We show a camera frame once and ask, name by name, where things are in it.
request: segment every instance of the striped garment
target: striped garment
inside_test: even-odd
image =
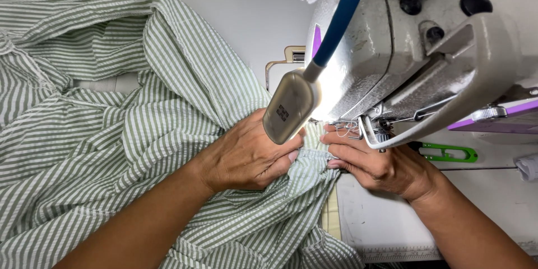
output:
[[[0,266],[50,268],[270,100],[179,0],[0,0]],[[138,72],[129,94],[73,87]],[[226,190],[162,268],[362,268],[317,224],[337,170],[309,125],[286,176]]]

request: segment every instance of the table ruler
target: table ruler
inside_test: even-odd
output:
[[[537,242],[518,242],[518,245],[529,255],[538,255]],[[365,248],[360,253],[365,263],[443,259],[435,245]]]

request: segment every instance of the forearm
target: forearm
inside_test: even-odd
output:
[[[536,268],[536,263],[441,173],[411,202],[452,269]]]
[[[119,211],[54,268],[157,268],[212,195],[197,165],[194,158]]]

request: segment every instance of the hand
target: hand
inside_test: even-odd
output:
[[[264,113],[265,108],[256,110],[195,156],[203,163],[199,176],[212,193],[264,189],[288,172],[306,132],[303,128],[285,144],[277,145],[265,133]]]
[[[409,202],[431,196],[436,191],[436,176],[440,171],[407,145],[387,149],[385,153],[371,149],[365,140],[349,139],[348,133],[325,125],[329,133],[320,140],[329,145],[329,152],[339,159],[330,160],[327,168],[349,171],[360,185],[371,190],[385,190],[400,195]]]

